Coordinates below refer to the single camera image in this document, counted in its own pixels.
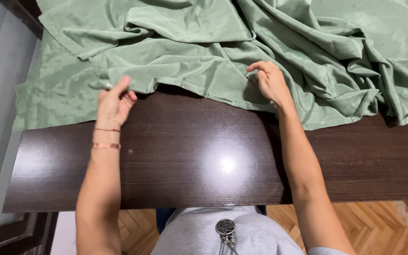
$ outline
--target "green curtain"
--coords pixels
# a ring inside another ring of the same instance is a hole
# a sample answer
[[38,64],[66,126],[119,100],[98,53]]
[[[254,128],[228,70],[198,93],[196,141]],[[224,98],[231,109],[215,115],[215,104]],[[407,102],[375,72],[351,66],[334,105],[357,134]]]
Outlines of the green curtain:
[[305,130],[375,115],[408,123],[408,0],[38,0],[41,55],[17,87],[14,130],[95,119],[123,75],[275,112],[246,67],[282,70]]

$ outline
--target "person's right hand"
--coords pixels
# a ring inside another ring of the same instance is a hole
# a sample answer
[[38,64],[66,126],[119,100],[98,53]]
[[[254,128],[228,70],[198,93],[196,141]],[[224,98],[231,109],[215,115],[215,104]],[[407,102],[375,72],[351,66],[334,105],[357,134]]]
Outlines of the person's right hand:
[[247,72],[258,70],[256,77],[262,95],[273,101],[279,110],[295,111],[291,93],[284,80],[283,73],[272,61],[259,61],[246,68]]

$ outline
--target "dark wooden table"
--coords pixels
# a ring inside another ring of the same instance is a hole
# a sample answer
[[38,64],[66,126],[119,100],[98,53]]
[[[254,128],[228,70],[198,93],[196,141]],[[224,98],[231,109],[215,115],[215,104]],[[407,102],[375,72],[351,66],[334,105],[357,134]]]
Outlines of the dark wooden table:
[[[391,122],[306,132],[332,201],[408,199],[408,125]],[[74,210],[93,124],[24,131],[3,212]],[[292,202],[272,114],[161,85],[136,104],[121,144],[123,209]]]

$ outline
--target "herringbone floor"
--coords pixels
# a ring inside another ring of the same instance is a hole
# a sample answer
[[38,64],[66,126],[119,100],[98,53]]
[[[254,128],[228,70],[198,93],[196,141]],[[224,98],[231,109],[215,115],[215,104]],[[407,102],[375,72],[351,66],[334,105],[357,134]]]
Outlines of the herringbone floor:
[[[408,229],[393,202],[335,203],[333,207],[359,255],[408,255]],[[292,205],[267,206],[267,216],[280,224],[303,251]],[[121,210],[122,250],[148,255],[159,237],[155,209]]]

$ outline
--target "red string bracelet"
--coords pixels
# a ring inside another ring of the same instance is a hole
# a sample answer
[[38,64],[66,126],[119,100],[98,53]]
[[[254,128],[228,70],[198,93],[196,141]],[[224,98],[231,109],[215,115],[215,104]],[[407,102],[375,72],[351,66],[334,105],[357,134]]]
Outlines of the red string bracelet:
[[94,128],[94,130],[102,130],[102,131],[114,131],[114,132],[121,132],[120,130],[117,129],[102,129],[102,128]]

